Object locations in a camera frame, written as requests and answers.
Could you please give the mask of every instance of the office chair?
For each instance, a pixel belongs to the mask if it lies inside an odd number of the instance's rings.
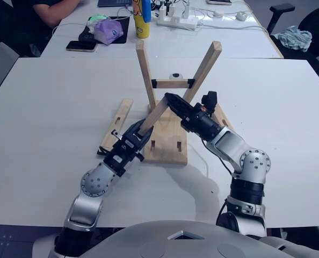
[[[13,7],[0,0],[0,42],[5,43],[21,57],[34,57],[30,44],[37,45],[41,41],[42,39],[27,33],[17,19]]]
[[[271,34],[280,16],[285,12],[294,11],[295,7],[291,4],[280,4],[270,7],[273,12],[271,21],[268,24],[267,30]],[[300,59],[307,60],[312,68],[319,74],[319,8],[308,14],[299,24],[298,28],[302,31],[309,31],[312,34],[312,42],[306,52],[294,50],[284,47],[280,40],[277,40],[271,35],[271,39],[278,47],[285,59]]]

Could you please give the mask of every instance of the smartphone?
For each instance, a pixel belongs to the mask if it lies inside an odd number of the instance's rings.
[[[68,51],[94,52],[97,47],[96,42],[70,41],[67,45]]]
[[[231,5],[230,0],[206,0],[208,4],[223,4],[223,5]]]

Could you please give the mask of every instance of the white desk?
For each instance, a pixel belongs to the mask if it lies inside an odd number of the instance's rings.
[[[99,162],[97,148],[122,98],[134,99],[124,130],[145,117],[147,96],[137,60],[104,61],[109,65],[101,69],[98,59],[19,59],[5,79],[0,224],[62,226],[82,175]],[[156,59],[150,65],[157,78],[177,70],[191,77],[199,63]],[[271,158],[267,226],[319,225],[319,78],[310,65],[222,59],[193,103],[208,90],[218,91],[236,132]],[[163,219],[214,223],[231,178],[196,135],[189,134],[188,142],[186,167],[135,160],[113,181],[98,226]]]
[[[227,5],[209,5],[204,0],[191,1],[191,6],[196,8],[224,10],[225,13],[248,10],[243,3]],[[85,3],[64,19],[61,24],[79,23],[86,24],[89,17],[95,14],[104,13],[116,16],[118,8],[98,8],[97,0],[85,0]],[[196,11],[197,17],[203,15]],[[119,15],[129,15],[125,10],[121,10]],[[231,18],[211,19],[208,16],[202,21],[205,24],[212,24],[223,27],[245,27],[259,25],[253,16],[245,22],[233,20]],[[82,25],[64,25],[57,28],[49,44],[45,48],[42,57],[135,57],[135,42],[138,40],[135,34],[133,17],[129,21],[127,42],[125,44],[111,44],[105,46],[99,44],[94,53],[80,53],[66,51],[66,45],[71,40],[78,40],[82,33]],[[224,58],[281,58],[272,45],[272,41],[259,28],[255,30],[221,30],[214,28],[202,28],[198,32],[182,30],[179,28],[169,28],[157,26],[156,21],[151,22],[150,37],[146,39],[147,52],[150,58],[200,58],[207,51],[213,40],[222,42]]]

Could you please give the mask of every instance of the light blue cloth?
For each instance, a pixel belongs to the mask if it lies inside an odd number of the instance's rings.
[[[309,31],[301,31],[298,26],[288,27],[273,36],[280,40],[284,47],[300,49],[303,52],[308,50],[312,39],[312,34]]]

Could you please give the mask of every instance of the person's arm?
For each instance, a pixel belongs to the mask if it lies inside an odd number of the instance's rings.
[[[35,4],[33,8],[40,19],[50,28],[58,26],[62,19],[71,14],[79,0],[62,0],[57,4]]]

